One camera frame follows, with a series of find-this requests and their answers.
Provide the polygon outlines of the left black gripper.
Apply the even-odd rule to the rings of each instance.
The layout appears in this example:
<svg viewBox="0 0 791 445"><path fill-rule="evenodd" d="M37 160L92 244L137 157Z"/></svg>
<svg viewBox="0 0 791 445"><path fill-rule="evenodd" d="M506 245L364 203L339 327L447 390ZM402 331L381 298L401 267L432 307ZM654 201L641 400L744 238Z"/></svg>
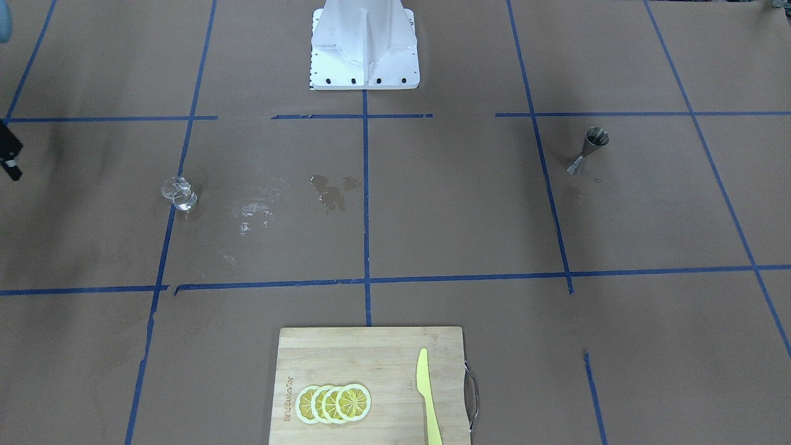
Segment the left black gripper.
<svg viewBox="0 0 791 445"><path fill-rule="evenodd" d="M22 177L22 170L16 162L16 157L22 151L23 144L4 123L1 123L1 160L2 168L13 181Z"/></svg>

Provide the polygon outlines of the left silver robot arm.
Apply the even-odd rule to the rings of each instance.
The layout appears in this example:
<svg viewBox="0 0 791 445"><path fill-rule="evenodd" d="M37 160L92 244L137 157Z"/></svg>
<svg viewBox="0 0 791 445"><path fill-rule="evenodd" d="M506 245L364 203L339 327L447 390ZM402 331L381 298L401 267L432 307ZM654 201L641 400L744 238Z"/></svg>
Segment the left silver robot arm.
<svg viewBox="0 0 791 445"><path fill-rule="evenodd" d="M1 1L1 43L7 43L12 36L11 9L6 1ZM16 157L22 151L23 144L8 126L1 122L1 164L3 170L13 181L22 177L22 170L17 164Z"/></svg>

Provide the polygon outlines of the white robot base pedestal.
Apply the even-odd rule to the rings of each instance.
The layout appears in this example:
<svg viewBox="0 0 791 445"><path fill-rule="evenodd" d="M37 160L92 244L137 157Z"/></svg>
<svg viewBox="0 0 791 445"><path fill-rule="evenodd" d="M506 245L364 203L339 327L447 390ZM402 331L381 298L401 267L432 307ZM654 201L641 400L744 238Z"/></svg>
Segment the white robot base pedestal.
<svg viewBox="0 0 791 445"><path fill-rule="evenodd" d="M311 90L419 87L415 14L401 1L327 1L311 25Z"/></svg>

